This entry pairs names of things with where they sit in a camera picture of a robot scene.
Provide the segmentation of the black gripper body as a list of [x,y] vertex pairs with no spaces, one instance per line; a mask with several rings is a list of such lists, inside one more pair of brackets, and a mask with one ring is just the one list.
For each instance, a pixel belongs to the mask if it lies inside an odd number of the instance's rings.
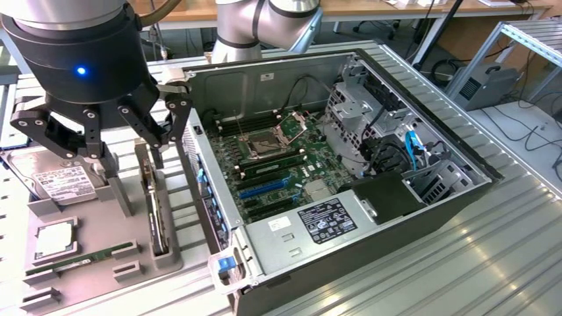
[[46,108],[102,128],[125,126],[123,109],[147,118],[158,101],[131,6],[3,6],[2,24],[46,91]]

